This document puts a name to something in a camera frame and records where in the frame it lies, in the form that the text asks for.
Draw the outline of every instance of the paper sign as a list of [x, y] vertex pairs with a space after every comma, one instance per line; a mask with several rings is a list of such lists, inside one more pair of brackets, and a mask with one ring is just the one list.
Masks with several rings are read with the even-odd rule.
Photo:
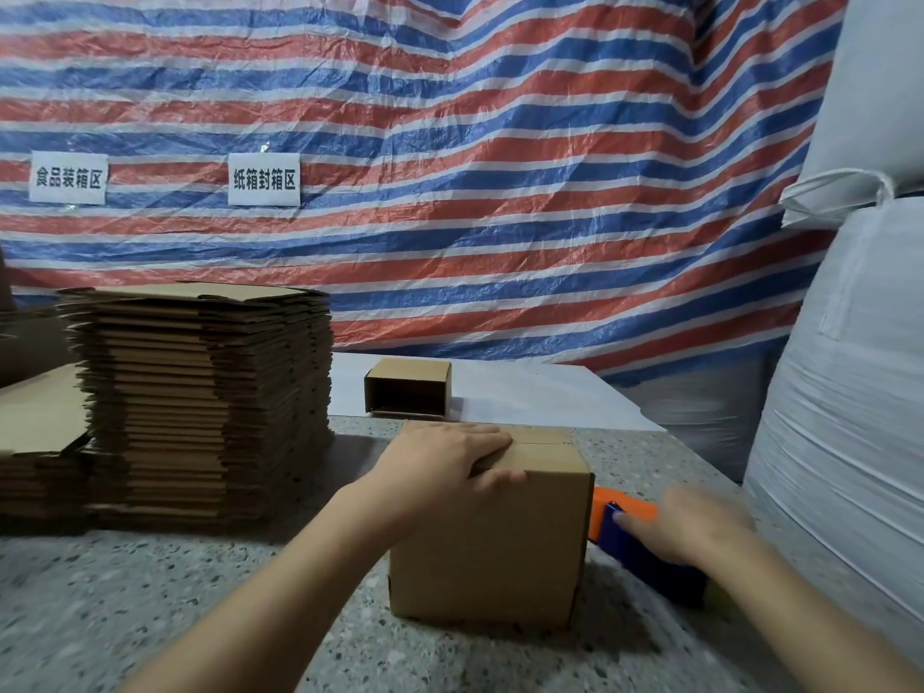
[[105, 204], [108, 181], [107, 155], [32, 151], [29, 201]]
[[300, 157], [298, 153], [230, 153], [228, 204], [233, 207], [300, 206]]

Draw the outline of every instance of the white sack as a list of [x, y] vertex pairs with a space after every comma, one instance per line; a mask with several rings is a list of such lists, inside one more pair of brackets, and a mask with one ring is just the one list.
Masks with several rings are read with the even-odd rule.
[[924, 620], [924, 198], [838, 232], [770, 383], [755, 486]]
[[642, 416], [740, 483], [760, 420], [765, 371], [766, 357], [753, 355], [618, 390]]
[[[850, 0], [801, 179], [838, 168], [924, 183], [924, 0]], [[806, 195], [815, 211], [869, 204], [877, 183], [848, 177]], [[820, 226], [788, 211], [783, 223]]]

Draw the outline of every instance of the bag handle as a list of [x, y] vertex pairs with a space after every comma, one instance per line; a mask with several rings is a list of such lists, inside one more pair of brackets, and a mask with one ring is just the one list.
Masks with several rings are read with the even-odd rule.
[[799, 197], [809, 192], [814, 192], [827, 185], [832, 185], [846, 177], [853, 175], [867, 175], [879, 182], [876, 188], [876, 206], [882, 206], [895, 199], [895, 180], [888, 174], [880, 170], [862, 170], [861, 168], [839, 168], [838, 170], [828, 170], [824, 173], [813, 174], [811, 177], [798, 180], [792, 185], [786, 187], [780, 195], [780, 205], [792, 213], [799, 214], [803, 218], [814, 220], [824, 220], [832, 223], [841, 223], [859, 206], [831, 207], [823, 209], [814, 209], [806, 206]]

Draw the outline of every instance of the speckled stone surface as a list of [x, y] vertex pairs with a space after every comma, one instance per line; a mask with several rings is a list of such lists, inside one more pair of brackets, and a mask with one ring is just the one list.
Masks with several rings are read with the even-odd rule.
[[[265, 564], [398, 423], [333, 419], [338, 437], [283, 520], [235, 537], [97, 530], [0, 539], [0, 689], [110, 690]], [[575, 430], [598, 483], [656, 498], [669, 481], [740, 489], [667, 433]], [[838, 603], [924, 664], [924, 632], [762, 496], [760, 532]], [[393, 618], [379, 562], [299, 690], [790, 691], [796, 684], [740, 615], [669, 605], [591, 546], [572, 628], [434, 629]]]

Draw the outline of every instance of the white table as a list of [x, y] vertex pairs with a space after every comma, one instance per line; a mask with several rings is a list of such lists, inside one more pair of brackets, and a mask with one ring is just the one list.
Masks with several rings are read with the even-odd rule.
[[[383, 355], [334, 353], [328, 414], [365, 416], [362, 379]], [[450, 418], [479, 423], [662, 430], [596, 374], [574, 365], [533, 360], [452, 359]]]

